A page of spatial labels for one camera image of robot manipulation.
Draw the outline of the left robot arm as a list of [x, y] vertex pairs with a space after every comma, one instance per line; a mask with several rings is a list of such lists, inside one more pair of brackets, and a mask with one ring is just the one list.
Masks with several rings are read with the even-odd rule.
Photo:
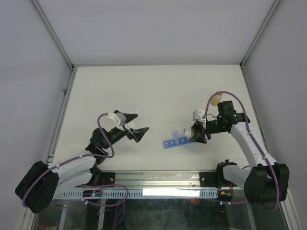
[[102, 117], [112, 120], [115, 126], [107, 131], [97, 121], [98, 127], [92, 132], [90, 143], [76, 156], [52, 163], [37, 161], [32, 165], [14, 191], [23, 207], [36, 214], [47, 208], [57, 195], [74, 187], [111, 185], [107, 180], [100, 181], [102, 172], [98, 166], [105, 159], [115, 156], [114, 144], [124, 137], [138, 143], [149, 127], [129, 127], [129, 123], [138, 117], [137, 114], [115, 110], [99, 116]]

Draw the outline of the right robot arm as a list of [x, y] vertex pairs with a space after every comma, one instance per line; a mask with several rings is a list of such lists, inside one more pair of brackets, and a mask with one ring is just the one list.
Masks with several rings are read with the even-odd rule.
[[251, 204], [279, 203], [287, 197], [290, 171], [286, 164], [279, 164], [261, 146], [250, 128], [250, 119], [238, 113], [232, 101], [218, 103], [218, 116], [208, 120], [205, 110], [193, 112], [194, 124], [184, 131], [191, 142], [206, 144], [213, 134], [229, 133], [240, 146], [247, 161], [248, 170], [237, 163], [225, 160], [218, 163], [213, 179], [207, 184], [220, 188], [234, 184], [243, 189]]

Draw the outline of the blue weekly pill organizer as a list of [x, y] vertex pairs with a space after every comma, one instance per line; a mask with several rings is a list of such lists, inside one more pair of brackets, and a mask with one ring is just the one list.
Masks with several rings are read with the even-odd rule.
[[172, 134], [173, 135], [171, 139], [163, 141], [164, 149], [176, 148], [192, 143], [186, 136], [184, 136], [182, 133], [179, 133], [177, 130], [173, 131]]

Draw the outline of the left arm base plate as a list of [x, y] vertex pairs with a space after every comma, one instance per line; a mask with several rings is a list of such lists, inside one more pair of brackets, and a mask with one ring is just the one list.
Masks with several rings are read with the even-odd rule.
[[115, 180], [115, 172], [98, 172], [93, 174], [88, 183], [81, 184], [79, 187], [102, 187], [104, 185], [115, 184]]

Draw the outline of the white pill bottle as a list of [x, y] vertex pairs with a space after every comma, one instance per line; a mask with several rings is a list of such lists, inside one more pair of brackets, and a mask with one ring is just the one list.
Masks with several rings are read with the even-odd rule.
[[183, 132], [184, 132], [184, 136], [188, 139], [191, 139], [194, 136], [194, 130], [191, 127], [185, 128]]

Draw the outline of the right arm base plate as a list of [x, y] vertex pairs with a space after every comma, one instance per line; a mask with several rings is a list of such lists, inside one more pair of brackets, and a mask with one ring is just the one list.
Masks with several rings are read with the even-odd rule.
[[199, 180], [201, 187], [215, 187], [221, 189], [222, 187], [230, 187], [231, 183], [234, 187], [242, 187], [246, 181], [246, 178], [242, 176], [235, 176], [229, 181], [225, 178], [223, 172], [209, 171], [200, 172]]

